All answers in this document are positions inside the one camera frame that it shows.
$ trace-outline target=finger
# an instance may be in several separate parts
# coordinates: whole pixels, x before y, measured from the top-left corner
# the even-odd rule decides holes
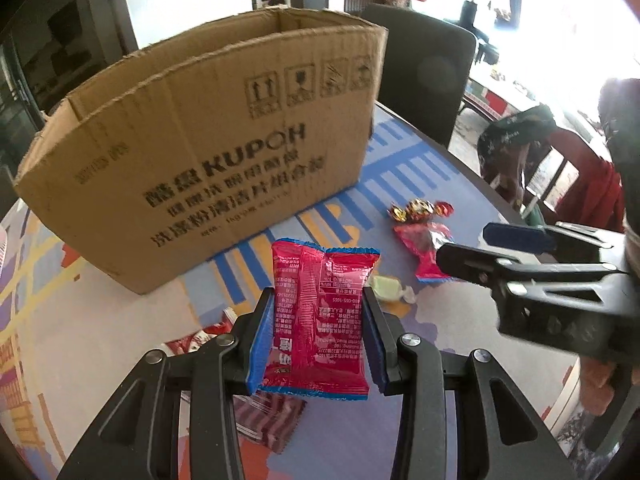
[[[615,363],[603,363],[590,357],[580,358],[580,378],[596,388],[607,384],[615,369]]]
[[[583,383],[580,386],[580,402],[585,410],[592,415],[601,416],[607,411],[613,400],[613,388],[606,384],[602,388],[595,388],[592,384]]]

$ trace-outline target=pink snack package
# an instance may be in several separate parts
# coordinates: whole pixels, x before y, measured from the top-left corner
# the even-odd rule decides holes
[[[362,287],[380,253],[361,248],[326,250],[289,239],[277,240],[272,248],[276,325],[270,363],[273,366],[267,366],[262,389],[332,399],[366,399],[369,385],[364,375],[360,301]],[[297,265],[297,295],[293,307],[287,304],[290,283],[282,280],[288,277],[285,261]],[[289,309],[293,312],[290,346],[282,344],[279,305],[284,306],[284,315],[289,314]],[[284,353],[286,351],[280,350],[283,347],[290,351]],[[287,357],[276,359],[275,352]],[[284,366],[276,366],[281,361],[289,361],[288,371]]]
[[[451,232],[444,224],[426,222],[400,224],[394,227],[396,235],[413,254],[420,258],[415,277],[420,282],[433,283],[452,280],[436,263],[436,252],[444,244],[452,242]]]

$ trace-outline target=fragile symbol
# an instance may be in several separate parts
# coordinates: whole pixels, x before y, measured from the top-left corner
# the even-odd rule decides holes
[[[349,60],[345,57],[325,61],[322,64],[322,86],[320,87],[322,97],[332,97],[346,92],[348,68]]]
[[[363,90],[371,86],[373,76],[371,73],[370,56],[356,56],[351,64],[351,89]]]
[[[246,100],[252,118],[262,117],[280,110],[278,75],[266,72],[245,81]]]
[[[316,67],[312,64],[285,69],[287,106],[296,106],[316,98]]]

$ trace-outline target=gray chair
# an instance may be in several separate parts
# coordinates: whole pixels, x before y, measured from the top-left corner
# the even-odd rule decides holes
[[[398,7],[370,4],[362,17],[389,31],[378,100],[448,147],[476,37],[464,28]]]

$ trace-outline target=cardboard box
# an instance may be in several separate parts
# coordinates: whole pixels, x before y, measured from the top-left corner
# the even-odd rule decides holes
[[[206,23],[72,91],[15,187],[94,266],[151,291],[357,181],[385,44],[328,11]]]

